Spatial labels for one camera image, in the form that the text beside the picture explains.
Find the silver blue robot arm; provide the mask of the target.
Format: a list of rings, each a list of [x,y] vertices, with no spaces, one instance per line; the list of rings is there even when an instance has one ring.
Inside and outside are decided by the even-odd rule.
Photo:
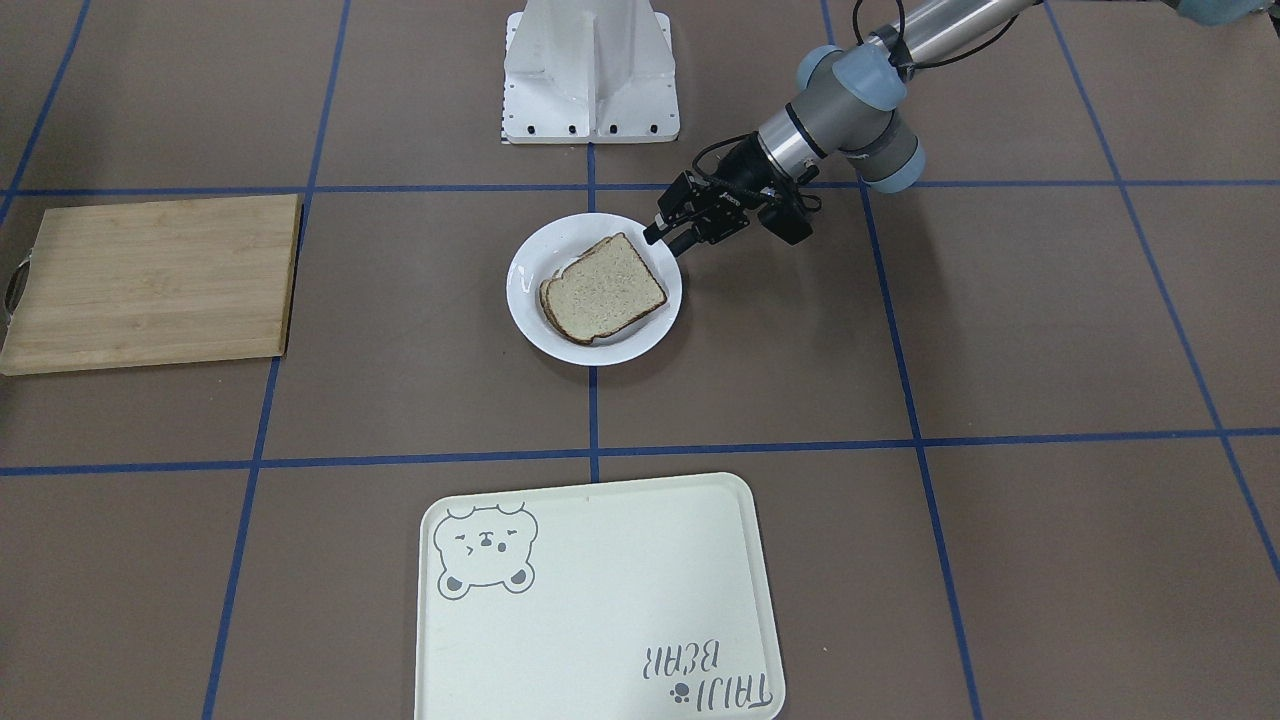
[[[901,113],[919,73],[968,59],[995,44],[1027,1],[925,1],[896,5],[896,19],[855,28],[851,47],[824,45],[797,67],[796,95],[756,129],[718,142],[713,168],[696,155],[663,192],[643,238],[681,255],[718,243],[753,222],[796,245],[820,201],[806,192],[831,156],[869,188],[896,193],[919,181],[925,150]]]

